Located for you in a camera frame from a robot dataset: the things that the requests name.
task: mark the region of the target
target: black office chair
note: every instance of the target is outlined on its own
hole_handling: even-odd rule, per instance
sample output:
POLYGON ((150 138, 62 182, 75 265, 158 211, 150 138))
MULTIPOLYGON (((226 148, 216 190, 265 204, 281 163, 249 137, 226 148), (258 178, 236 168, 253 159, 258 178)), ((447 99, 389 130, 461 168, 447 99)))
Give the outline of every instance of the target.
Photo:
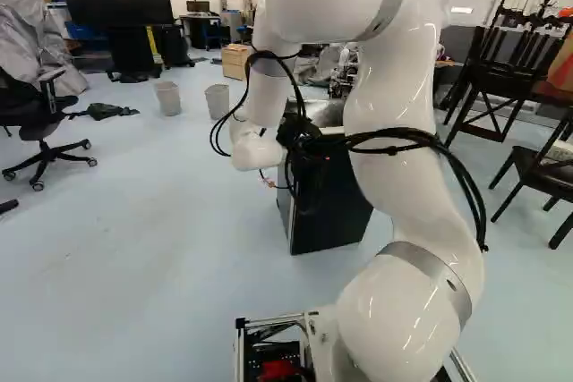
POLYGON ((84 139, 79 142, 50 148, 45 138, 52 134, 65 118, 63 112, 68 106, 78 103, 76 96, 56 97, 54 80, 64 74, 65 69, 56 69, 38 78, 41 91, 33 85, 18 81, 0 68, 0 125, 20 126, 20 138, 25 141, 36 140, 40 152, 17 166, 4 169, 2 175, 6 181, 12 181, 16 172, 25 167, 39 163, 36 174, 30 179, 34 191, 44 190, 44 183, 40 178, 46 171, 49 163, 57 158, 68 161, 83 161, 93 167, 98 160, 91 157, 76 157, 67 154, 72 149, 83 147, 90 149, 91 143, 84 139))

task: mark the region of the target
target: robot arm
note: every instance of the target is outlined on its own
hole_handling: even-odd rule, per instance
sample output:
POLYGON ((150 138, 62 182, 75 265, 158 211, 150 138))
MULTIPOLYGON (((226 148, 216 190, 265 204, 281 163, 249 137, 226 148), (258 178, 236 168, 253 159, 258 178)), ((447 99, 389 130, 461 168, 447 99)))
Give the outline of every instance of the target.
MULTIPOLYGON (((391 127, 435 133, 432 77, 442 23, 442 0, 261 0, 253 46, 287 57, 302 43, 357 41, 361 67, 346 102, 346 135, 391 127)), ((284 150, 260 138, 256 126, 278 126, 291 93, 277 62, 256 62, 249 121, 233 133, 235 167, 280 163, 284 150)), ((409 143, 378 138, 360 149, 409 143)), ((392 217, 394 238, 342 292, 342 342, 372 382, 429 381, 482 294, 480 249, 431 149, 351 153, 351 161, 364 196, 392 217)))

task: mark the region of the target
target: light blue floor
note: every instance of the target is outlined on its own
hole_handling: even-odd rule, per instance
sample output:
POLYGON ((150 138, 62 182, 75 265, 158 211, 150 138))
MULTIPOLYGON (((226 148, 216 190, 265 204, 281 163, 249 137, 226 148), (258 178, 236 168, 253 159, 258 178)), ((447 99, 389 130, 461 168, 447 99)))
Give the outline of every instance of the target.
MULTIPOLYGON (((184 114, 162 117, 150 83, 91 75, 78 110, 101 101, 141 114, 65 121, 49 143, 90 138, 99 166, 53 164, 41 193, 27 184, 31 170, 0 181, 0 201, 21 201, 0 221, 0 380, 230 381, 235 318, 331 303, 388 242, 391 223, 376 213, 360 246, 290 257, 274 192, 208 143, 204 89, 226 81, 238 98, 244 84, 209 63, 162 79, 179 84, 184 114)), ((517 123, 503 145, 455 140, 490 214, 517 179, 511 172, 487 191, 511 144, 536 147, 549 133, 517 123)), ((2 166, 36 150, 0 132, 2 166)), ((571 208, 546 214, 544 202, 524 190, 489 225, 485 295, 460 342, 481 381, 573 375, 573 238, 546 247, 571 208)))

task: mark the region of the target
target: wire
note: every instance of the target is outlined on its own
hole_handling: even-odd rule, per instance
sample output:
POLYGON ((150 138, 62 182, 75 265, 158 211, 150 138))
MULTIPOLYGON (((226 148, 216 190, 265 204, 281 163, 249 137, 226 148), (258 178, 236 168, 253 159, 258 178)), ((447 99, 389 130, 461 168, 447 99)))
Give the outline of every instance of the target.
MULTIPOLYGON (((327 160, 330 158, 332 151, 339 149, 341 146, 346 147, 350 152, 355 152, 358 154, 378 154, 393 157, 399 152, 429 148, 437 152, 438 154, 444 156, 458 180, 462 192, 466 197, 467 204, 472 212, 472 217, 475 223, 475 239, 480 247, 481 251, 488 251, 489 248, 485 244, 485 234, 487 229, 487 214, 485 209, 485 204, 483 203, 482 194, 479 188, 475 184, 472 175, 467 171, 464 164, 448 149, 446 148, 437 136, 434 136, 428 132, 417 130, 408 127, 395 127, 389 129, 381 129, 375 132, 365 132, 357 133, 354 135, 346 136, 344 139, 337 140, 331 143, 325 143, 323 145, 314 145, 317 143, 318 139, 305 131, 306 125, 310 123, 310 120, 306 117, 306 107, 304 105, 304 99, 301 94, 298 83, 296 82, 295 76, 290 71, 285 63, 288 58, 293 58, 296 55, 291 55, 289 57, 279 57, 270 51, 259 51, 253 47, 254 53, 247 58, 245 64, 245 74, 247 77, 247 88, 243 97, 239 100, 239 103, 223 118, 221 118, 211 129, 210 133, 210 143, 211 147, 215 152, 224 157, 230 157, 219 145, 218 136, 221 132, 223 125, 227 120, 234 115, 235 112, 244 104, 249 93, 249 80, 252 66, 260 59, 275 60, 281 68, 285 71, 286 76, 293 86, 296 98, 296 130, 293 136, 293 141, 286 145, 287 153, 284 164, 284 175, 286 181, 286 189, 289 190, 293 200, 295 201, 296 210, 301 215, 310 215, 315 213, 321 204, 321 199, 318 201, 311 202, 306 208, 301 205, 300 199, 297 196, 295 183, 291 181, 291 167, 293 163, 298 162, 311 162, 320 164, 321 170, 316 175, 315 187, 316 190, 311 193, 311 195, 320 196, 321 187, 323 179, 326 173, 326 168, 328 166, 327 160), (392 138, 409 140, 413 142, 412 144, 403 145, 401 147, 389 146, 380 149, 361 149, 358 148, 361 144, 372 139, 379 138, 392 138)), ((261 130, 261 136, 264 134, 266 129, 261 130)), ((266 181, 264 173, 262 170, 259 171, 261 178, 266 181)))
POLYGON ((296 83, 295 76, 293 75, 293 73, 290 71, 290 68, 285 63, 285 60, 288 60, 288 59, 291 59, 291 58, 298 56, 300 54, 300 52, 297 52, 296 54, 285 56, 285 57, 279 57, 278 55, 272 53, 271 51, 259 51, 255 47, 252 47, 252 48, 254 49, 254 53, 249 55, 249 57, 247 58, 247 61, 245 62, 245 65, 244 65, 244 71, 245 71, 245 75, 246 75, 246 79, 247 79, 247 88, 244 91, 243 96, 241 97, 241 99, 235 105, 235 107, 233 109, 231 109, 227 114, 225 114, 221 119, 219 119, 215 123, 215 125, 211 128, 211 131, 210 131, 210 135, 209 135, 210 145, 211 145, 212 149, 222 157, 231 157, 231 155, 228 154, 225 150, 223 150, 219 144, 219 135, 221 133, 221 130, 223 129, 223 126, 229 120, 229 118, 231 118, 231 116, 235 116, 236 111, 238 111, 244 105, 244 102, 246 101, 247 96, 249 95, 249 83, 251 80, 251 68, 257 61, 261 60, 262 58, 275 60, 278 62, 278 64, 280 64, 282 69, 285 71, 286 76, 288 77, 291 84, 293 85, 293 88, 295 89, 295 97, 296 97, 298 117, 299 118, 306 118, 306 107, 304 106, 303 95, 302 95, 300 89, 298 88, 298 84, 296 83))

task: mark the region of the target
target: trash can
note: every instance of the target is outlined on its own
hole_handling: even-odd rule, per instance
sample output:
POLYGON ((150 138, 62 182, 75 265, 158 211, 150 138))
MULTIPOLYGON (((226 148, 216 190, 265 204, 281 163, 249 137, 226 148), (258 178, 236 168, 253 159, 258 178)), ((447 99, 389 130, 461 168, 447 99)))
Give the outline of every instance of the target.
POLYGON ((164 81, 155 84, 155 93, 158 96, 163 115, 174 116, 181 114, 179 87, 174 82, 164 81))
POLYGON ((229 86, 226 84, 211 85, 205 90, 207 106, 212 120, 220 120, 229 112, 229 86))

